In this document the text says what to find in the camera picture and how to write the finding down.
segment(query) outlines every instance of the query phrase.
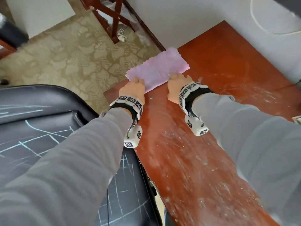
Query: patterned carpet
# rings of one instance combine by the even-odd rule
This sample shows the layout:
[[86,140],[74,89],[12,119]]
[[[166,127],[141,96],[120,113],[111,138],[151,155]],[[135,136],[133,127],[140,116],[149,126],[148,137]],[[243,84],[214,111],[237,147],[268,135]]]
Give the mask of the patterned carpet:
[[160,51],[153,44],[143,45],[129,28],[124,32],[127,41],[113,44],[92,12],[86,12],[79,0],[68,1],[76,15],[0,60],[0,76],[13,86],[66,87],[100,113],[108,108],[103,92]]

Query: pink towel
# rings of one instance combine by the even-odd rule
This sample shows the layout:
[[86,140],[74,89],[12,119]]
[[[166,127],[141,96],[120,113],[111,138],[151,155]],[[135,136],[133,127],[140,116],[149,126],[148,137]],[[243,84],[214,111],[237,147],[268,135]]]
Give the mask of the pink towel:
[[169,48],[126,72],[132,81],[135,76],[145,81],[145,93],[166,83],[172,73],[183,73],[189,65],[175,48]]

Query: black leather seat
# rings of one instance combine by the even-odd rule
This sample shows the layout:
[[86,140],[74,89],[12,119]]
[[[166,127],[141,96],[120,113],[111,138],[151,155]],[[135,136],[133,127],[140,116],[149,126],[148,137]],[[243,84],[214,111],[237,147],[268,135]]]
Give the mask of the black leather seat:
[[[0,188],[25,173],[47,151],[99,115],[58,86],[0,89]],[[94,225],[162,225],[148,177],[131,148],[109,185]]]

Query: grey sleeve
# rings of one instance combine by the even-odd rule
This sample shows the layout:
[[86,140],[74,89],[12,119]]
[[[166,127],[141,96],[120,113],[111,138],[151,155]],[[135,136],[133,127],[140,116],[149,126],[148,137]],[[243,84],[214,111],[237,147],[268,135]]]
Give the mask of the grey sleeve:
[[208,93],[192,107],[280,225],[301,225],[301,126],[228,96]]
[[92,225],[131,124],[113,108],[58,144],[0,191],[0,225]]

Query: wrist tracker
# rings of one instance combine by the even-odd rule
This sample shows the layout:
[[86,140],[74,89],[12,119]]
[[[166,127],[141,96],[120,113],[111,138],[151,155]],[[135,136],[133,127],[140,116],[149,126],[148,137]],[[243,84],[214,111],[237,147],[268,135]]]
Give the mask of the wrist tracker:
[[207,85],[199,82],[191,82],[184,86],[179,93],[179,106],[185,113],[185,122],[194,135],[201,136],[209,131],[203,121],[192,111],[192,103],[195,98],[205,93],[214,93]]
[[110,106],[110,109],[125,108],[132,114],[133,123],[124,137],[124,146],[127,148],[136,148],[142,135],[142,128],[140,125],[137,125],[143,113],[142,102],[138,98],[131,96],[120,96]]

